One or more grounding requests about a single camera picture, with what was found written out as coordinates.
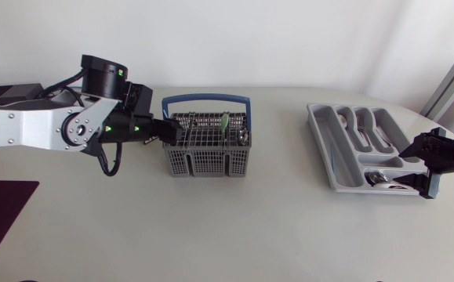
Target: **robot end effector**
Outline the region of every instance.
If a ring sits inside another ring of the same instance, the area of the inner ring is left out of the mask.
[[[429,172],[427,176],[411,174],[398,177],[395,181],[410,185],[422,197],[434,199],[438,194],[441,175],[454,172],[454,139],[445,136],[443,128],[434,128],[415,137],[399,157],[419,157],[425,161]]]

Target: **fork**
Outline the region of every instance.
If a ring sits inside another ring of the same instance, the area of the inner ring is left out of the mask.
[[[359,133],[361,133],[361,136],[366,140],[368,146],[371,146],[371,142],[369,141],[369,138],[368,138],[368,136],[366,135],[366,132],[365,132],[365,124],[364,124],[364,120],[362,119],[362,116],[360,114],[356,114],[355,116],[358,119],[358,131],[359,131]]]

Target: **robotic arm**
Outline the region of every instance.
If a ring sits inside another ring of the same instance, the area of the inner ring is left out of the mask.
[[[434,199],[438,194],[442,174],[454,172],[454,139],[446,138],[443,128],[434,128],[428,133],[415,137],[413,143],[399,154],[399,157],[419,157],[429,169],[427,176],[411,174],[394,179],[410,185],[420,196]]]
[[[94,56],[82,56],[82,70],[45,90],[12,92],[0,86],[0,146],[32,146],[82,152],[98,157],[108,176],[117,173],[122,144],[160,138],[176,143],[182,133],[176,120],[158,120],[149,112],[152,90],[126,81],[127,68]],[[67,87],[83,78],[82,93]],[[59,95],[50,97],[57,90]],[[18,95],[23,101],[9,99]],[[117,157],[109,170],[102,144],[117,143]]]

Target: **white wall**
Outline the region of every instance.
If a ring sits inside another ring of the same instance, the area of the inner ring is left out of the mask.
[[[420,110],[454,62],[454,0],[0,1],[0,85],[82,54],[156,86],[323,86]]]

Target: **metal utensil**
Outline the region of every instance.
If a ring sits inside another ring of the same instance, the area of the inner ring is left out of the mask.
[[[368,146],[371,146],[371,142],[369,141],[368,135],[366,135],[365,132],[365,125],[364,125],[364,120],[362,119],[362,116],[360,114],[356,114],[356,118],[358,119],[358,131],[361,134],[362,138],[364,138],[368,144]]]
[[[380,136],[380,138],[386,143],[387,146],[392,146],[392,142],[390,141],[389,137],[385,134],[382,128],[376,127],[376,132]]]
[[[343,127],[347,129],[347,119],[342,114],[338,114],[338,118],[342,123]]]
[[[240,129],[237,130],[237,144],[244,146],[248,142],[248,138],[248,129],[246,129],[245,126],[240,127]]]
[[[375,185],[373,185],[373,187],[378,187],[378,186],[376,186],[376,184],[386,183],[386,184],[395,186],[396,188],[399,188],[399,189],[413,189],[413,187],[411,187],[409,185],[398,183],[398,182],[395,182],[394,180],[389,179],[381,171],[369,172],[368,177],[369,177],[369,180],[371,180],[371,182],[375,183]]]

